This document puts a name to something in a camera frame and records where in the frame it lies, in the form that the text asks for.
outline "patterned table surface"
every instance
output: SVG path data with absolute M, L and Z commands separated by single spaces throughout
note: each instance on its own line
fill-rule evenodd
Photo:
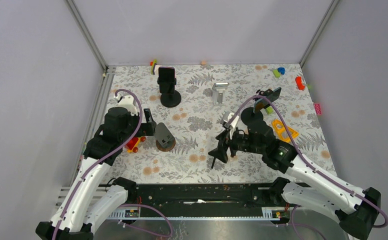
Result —
M 170 152 L 159 151 L 154 137 L 147 137 L 138 145 L 137 153 L 125 150 L 103 179 L 124 177 L 137 183 L 271 183 L 278 176 L 295 180 L 267 167 L 259 154 L 237 152 L 227 164 L 216 161 L 208 152 L 218 142 L 215 137 L 223 130 L 219 120 L 225 112 L 235 112 L 258 89 L 282 91 L 274 103 L 289 127 L 299 132 L 294 140 L 311 160 L 336 175 L 327 143 L 316 115 L 308 89 L 298 90 L 295 77 L 302 76 L 299 64 L 238 64 L 238 65 L 177 65 L 176 90 L 182 96 L 174 108 L 160 103 L 157 76 L 150 74 L 149 66 L 120 66 L 116 69 L 110 93 L 128 89 L 140 99 L 143 108 L 150 108 L 157 123 L 163 122 L 176 137 L 176 146 Z M 276 78 L 273 69 L 284 67 L 285 75 Z M 225 106 L 212 104 L 213 83 L 228 82 Z M 110 94 L 108 110 L 116 106 Z M 270 125 L 278 118 L 275 112 L 263 112 Z M 239 121 L 238 127 L 247 130 Z

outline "green object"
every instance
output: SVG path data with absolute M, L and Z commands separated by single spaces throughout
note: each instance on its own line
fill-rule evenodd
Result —
M 265 111 L 269 115 L 274 112 L 274 109 L 271 106 L 269 106 L 268 108 L 265 109 Z
M 281 77 L 281 73 L 278 71 L 278 69 L 274 69 L 272 70 L 272 72 L 273 72 L 273 75 L 275 75 L 275 78 Z

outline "red object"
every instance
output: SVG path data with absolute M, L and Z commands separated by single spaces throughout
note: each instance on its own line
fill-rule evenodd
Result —
M 129 150 L 133 150 L 137 142 L 138 142 L 138 137 L 134 137 L 125 145 L 125 148 Z
M 302 83 L 302 77 L 301 76 L 298 76 L 298 77 L 295 78 L 295 83 L 297 84 L 297 88 L 299 90 L 304 90 L 305 89 L 305 86 Z
M 322 115 L 321 105 L 319 103 L 314 103 L 313 106 L 314 106 L 314 109 L 316 111 L 316 114 Z

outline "blue object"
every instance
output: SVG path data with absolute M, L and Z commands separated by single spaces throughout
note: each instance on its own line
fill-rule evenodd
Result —
M 284 75 L 286 73 L 286 69 L 283 68 L 283 67 L 278 67 L 278 72 L 282 75 Z

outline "wooden round base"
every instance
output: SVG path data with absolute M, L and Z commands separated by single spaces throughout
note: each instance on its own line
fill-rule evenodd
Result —
M 159 141 L 157 141 L 157 140 L 155 141 L 155 145 L 156 145 L 157 149 L 159 149 L 159 150 L 162 151 L 162 152 L 169 152 L 170 150 L 174 149 L 174 147 L 175 147 L 176 144 L 177 144 L 177 141 L 176 141 L 176 139 L 174 139 L 174 140 L 173 140 L 173 143 L 172 143 L 172 145 L 171 145 L 170 147 L 168 147 L 168 148 L 163 148 L 163 147 L 160 145 Z

